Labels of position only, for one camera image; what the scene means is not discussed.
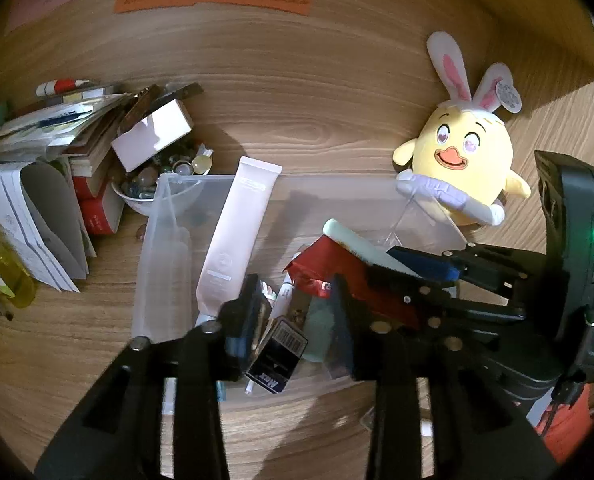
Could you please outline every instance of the white cosmetic tube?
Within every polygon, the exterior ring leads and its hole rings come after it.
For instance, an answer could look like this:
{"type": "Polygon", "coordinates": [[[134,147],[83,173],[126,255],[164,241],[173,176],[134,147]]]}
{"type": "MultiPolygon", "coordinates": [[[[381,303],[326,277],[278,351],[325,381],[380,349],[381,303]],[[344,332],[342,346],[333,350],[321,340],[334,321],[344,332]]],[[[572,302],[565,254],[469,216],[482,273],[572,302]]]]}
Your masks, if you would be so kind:
{"type": "MultiPolygon", "coordinates": [[[[296,253],[292,259],[294,260],[300,253],[296,253]]],[[[274,300],[274,305],[270,311],[269,319],[274,319],[279,316],[285,316],[288,314],[290,307],[290,300],[292,299],[292,291],[295,289],[294,283],[292,282],[290,275],[286,272],[286,276],[283,279],[282,286],[277,292],[277,299],[274,300]]]]}
{"type": "Polygon", "coordinates": [[[254,240],[281,172],[275,164],[246,156],[239,159],[197,282],[200,312],[216,317],[224,302],[239,297],[254,240]]]}

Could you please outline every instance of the red wrapper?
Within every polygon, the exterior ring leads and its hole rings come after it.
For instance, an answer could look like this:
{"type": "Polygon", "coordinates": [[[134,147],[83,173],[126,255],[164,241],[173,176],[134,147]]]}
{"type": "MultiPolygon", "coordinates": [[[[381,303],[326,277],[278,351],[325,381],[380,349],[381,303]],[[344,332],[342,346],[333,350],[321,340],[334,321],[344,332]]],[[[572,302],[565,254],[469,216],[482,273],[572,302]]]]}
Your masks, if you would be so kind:
{"type": "Polygon", "coordinates": [[[299,290],[320,298],[330,296],[330,281],[335,274],[342,274],[352,296],[365,301],[373,313],[418,328],[414,308],[405,304],[403,298],[389,290],[368,286],[367,268],[368,264],[323,235],[292,260],[285,272],[288,272],[299,290]]]}

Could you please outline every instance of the bunny ears headband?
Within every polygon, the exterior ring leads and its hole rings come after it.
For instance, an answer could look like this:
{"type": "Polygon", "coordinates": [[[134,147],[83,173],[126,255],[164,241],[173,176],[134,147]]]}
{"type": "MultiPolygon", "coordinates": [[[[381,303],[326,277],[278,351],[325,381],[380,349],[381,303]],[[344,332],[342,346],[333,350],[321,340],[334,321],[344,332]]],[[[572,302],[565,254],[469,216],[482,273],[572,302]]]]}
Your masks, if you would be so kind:
{"type": "Polygon", "coordinates": [[[450,104],[490,113],[499,108],[501,103],[496,93],[497,84],[503,82],[512,88],[512,74],[504,63],[494,63],[486,70],[475,96],[472,97],[463,56],[454,38],[447,32],[434,32],[426,45],[432,65],[450,94],[450,104]]]}

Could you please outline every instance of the plush wing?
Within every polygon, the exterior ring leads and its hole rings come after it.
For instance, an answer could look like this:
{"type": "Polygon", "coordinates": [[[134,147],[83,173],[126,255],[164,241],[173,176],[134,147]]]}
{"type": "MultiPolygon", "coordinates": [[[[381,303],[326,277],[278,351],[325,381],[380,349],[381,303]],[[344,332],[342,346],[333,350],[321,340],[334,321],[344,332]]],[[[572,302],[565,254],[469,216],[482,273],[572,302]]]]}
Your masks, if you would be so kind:
{"type": "Polygon", "coordinates": [[[513,170],[508,171],[508,175],[506,176],[506,186],[504,187],[504,190],[506,190],[510,194],[520,195],[524,198],[528,198],[531,193],[530,186],[528,186],[528,182],[523,180],[513,170]]]}
{"type": "Polygon", "coordinates": [[[416,139],[408,140],[399,146],[395,153],[392,154],[392,160],[399,166],[405,166],[410,159],[413,158],[414,146],[416,145],[416,139]]]}

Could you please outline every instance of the orange beak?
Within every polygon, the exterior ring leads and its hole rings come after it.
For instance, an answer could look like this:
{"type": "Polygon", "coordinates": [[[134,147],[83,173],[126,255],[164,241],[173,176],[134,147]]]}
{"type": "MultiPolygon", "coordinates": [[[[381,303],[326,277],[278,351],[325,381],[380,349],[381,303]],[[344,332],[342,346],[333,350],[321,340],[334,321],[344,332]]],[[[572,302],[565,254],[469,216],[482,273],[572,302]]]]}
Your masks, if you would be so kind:
{"type": "Polygon", "coordinates": [[[449,170],[463,170],[468,165],[468,159],[459,155],[459,150],[453,146],[445,150],[436,150],[434,160],[449,170]]]}

